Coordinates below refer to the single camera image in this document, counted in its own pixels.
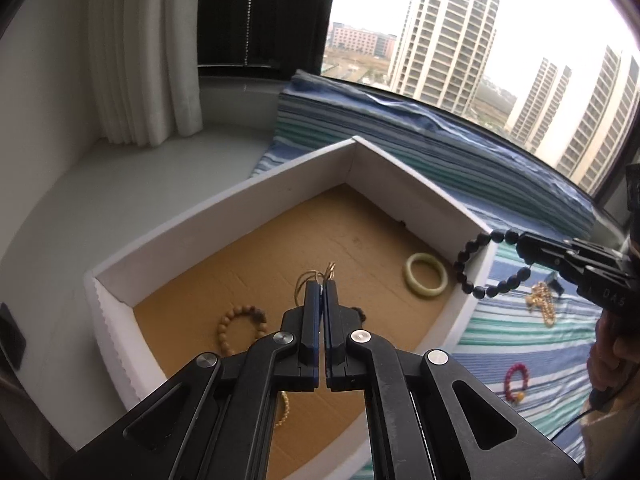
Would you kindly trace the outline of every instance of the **bracelet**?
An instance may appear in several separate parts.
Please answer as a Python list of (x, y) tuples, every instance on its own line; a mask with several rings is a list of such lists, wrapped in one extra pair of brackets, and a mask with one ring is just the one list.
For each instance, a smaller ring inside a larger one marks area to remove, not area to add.
[(518, 243), (519, 237), (520, 235), (512, 229), (509, 229), (507, 232), (496, 229), (491, 231), (490, 235), (480, 233), (475, 240), (469, 240), (465, 245), (465, 250), (458, 253), (458, 259), (453, 264), (453, 268), (456, 271), (456, 281), (462, 284), (462, 292), (465, 294), (473, 294), (478, 300), (482, 300), (485, 295), (489, 298), (494, 298), (500, 293), (509, 292), (510, 290), (518, 288), (521, 282), (528, 280), (531, 276), (530, 267), (521, 267), (513, 276), (502, 280), (498, 285), (491, 285), (487, 288), (484, 288), (484, 286), (474, 286), (473, 282), (470, 282), (465, 274), (465, 264), (469, 261), (471, 255), (477, 252), (480, 247), (488, 245), (491, 241), (497, 244), (504, 241), (509, 245), (515, 245)]
[[(226, 339), (226, 329), (229, 324), (236, 317), (240, 316), (248, 316), (254, 322), (255, 325), (255, 339), (258, 340), (261, 337), (266, 335), (267, 330), (267, 315), (263, 310), (259, 308), (255, 308), (253, 305), (245, 305), (245, 306), (235, 306), (231, 310), (229, 310), (223, 317), (220, 319), (220, 323), (218, 324), (218, 343), (220, 345), (220, 349), (227, 355), (231, 356), (236, 353), (235, 350), (231, 348), (229, 342)], [(279, 428), (283, 425), (283, 423), (287, 420), (290, 412), (290, 404), (289, 404), (289, 396), (286, 392), (280, 392), (280, 398), (282, 399), (282, 415), (279, 420), (275, 423), (274, 428)]]
[[(413, 262), (425, 262), (429, 266), (433, 267), (438, 271), (440, 275), (440, 285), (436, 288), (427, 288), (418, 280), (415, 279), (414, 273), (411, 270), (411, 265)], [(404, 280), (406, 284), (409, 285), (409, 288), (414, 291), (416, 294), (420, 296), (426, 296), (427, 298), (433, 298), (434, 296), (439, 296), (443, 293), (444, 289), (449, 285), (449, 277), (447, 276), (447, 269), (444, 268), (444, 265), (437, 259), (435, 256), (429, 253), (415, 253), (412, 256), (409, 256), (409, 259), (404, 264)]]
[[(522, 391), (515, 394), (515, 396), (511, 393), (511, 376), (520, 372), (522, 374)], [(527, 367), (522, 363), (514, 364), (509, 370), (507, 370), (507, 374), (504, 376), (504, 398), (509, 402), (521, 402), (524, 399), (525, 393), (524, 391), (529, 387), (529, 371)]]

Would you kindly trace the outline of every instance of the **gold chain necklace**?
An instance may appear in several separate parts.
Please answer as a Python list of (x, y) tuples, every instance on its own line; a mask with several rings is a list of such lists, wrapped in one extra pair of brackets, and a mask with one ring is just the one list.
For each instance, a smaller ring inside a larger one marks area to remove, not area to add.
[(556, 307), (551, 296), (551, 290), (545, 282), (537, 282), (531, 287), (531, 295), (525, 298), (529, 312), (534, 307), (542, 311), (542, 320), (549, 328), (556, 324)]

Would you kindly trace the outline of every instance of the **white wall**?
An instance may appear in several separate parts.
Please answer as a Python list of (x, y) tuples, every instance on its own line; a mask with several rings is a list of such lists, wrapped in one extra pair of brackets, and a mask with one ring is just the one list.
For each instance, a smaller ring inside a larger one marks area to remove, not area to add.
[(86, 0), (25, 0), (0, 38), (0, 258), (98, 138), (86, 9)]
[(200, 78), (200, 105), (205, 128), (231, 124), (273, 134), (281, 81), (232, 77)]
[(124, 414), (95, 342), (82, 276), (249, 177), (270, 142), (270, 132), (226, 125), (146, 150), (101, 139), (22, 224), (0, 262), (0, 300), (27, 339), (17, 376), (73, 448)]

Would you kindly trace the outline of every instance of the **cable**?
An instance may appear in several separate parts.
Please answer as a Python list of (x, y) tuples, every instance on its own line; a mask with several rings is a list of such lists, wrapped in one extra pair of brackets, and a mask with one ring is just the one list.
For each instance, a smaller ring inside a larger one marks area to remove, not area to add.
[[(607, 404), (608, 402), (611, 402), (615, 397), (617, 397), (619, 394), (622, 393), (622, 391), (629, 386), (629, 383), (633, 380), (633, 378), (636, 376), (636, 374), (638, 373), (638, 369), (640, 368), (640, 365), (636, 365), (636, 367), (634, 368), (634, 370), (629, 374), (629, 377), (626, 379), (625, 383), (620, 386), (620, 389), (616, 392), (614, 392), (609, 399), (607, 399), (607, 402), (605, 402), (605, 404)], [(574, 422), (577, 422), (578, 420), (580, 420), (581, 418), (583, 418), (584, 416), (589, 415), (590, 413), (595, 412), (596, 409), (595, 408), (589, 408), (588, 410), (586, 410), (585, 412), (582, 412), (580, 415), (574, 416), (574, 418), (572, 418), (567, 424), (565, 424), (562, 429), (560, 431), (558, 431), (553, 437), (551, 437), (551, 442), (553, 442), (556, 438), (558, 438), (561, 434), (564, 433), (565, 430), (567, 430), (570, 426), (572, 426), (574, 424)]]

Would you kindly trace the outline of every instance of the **cardboard bottom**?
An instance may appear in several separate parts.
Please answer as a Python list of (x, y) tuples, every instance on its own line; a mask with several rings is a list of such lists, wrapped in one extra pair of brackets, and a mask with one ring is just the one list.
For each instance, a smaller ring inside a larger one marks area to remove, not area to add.
[[(449, 271), (444, 293), (433, 299), (413, 294), (404, 283), (402, 266), (418, 252), (434, 254), (401, 222), (341, 185), (191, 267), (140, 302), (134, 314), (154, 357), (170, 377), (201, 352), (222, 354), (216, 329), (234, 306), (252, 304), (263, 309), (268, 333), (275, 332), (284, 311), (294, 306), (299, 275), (309, 269), (324, 270), (334, 261), (340, 303), (361, 307), (367, 316), (365, 329), (412, 351), (440, 314), (454, 285), (454, 273), (443, 261)], [(414, 275), (425, 286), (434, 287), (440, 281), (437, 272), (424, 264), (414, 265)], [(246, 317), (229, 325), (228, 341), (238, 352), (249, 347), (254, 335), (255, 328)], [(280, 480), (311, 460), (364, 410), (361, 392), (331, 393), (323, 384), (324, 370), (320, 377), (316, 391), (289, 394), (289, 418), (273, 433), (270, 480)]]

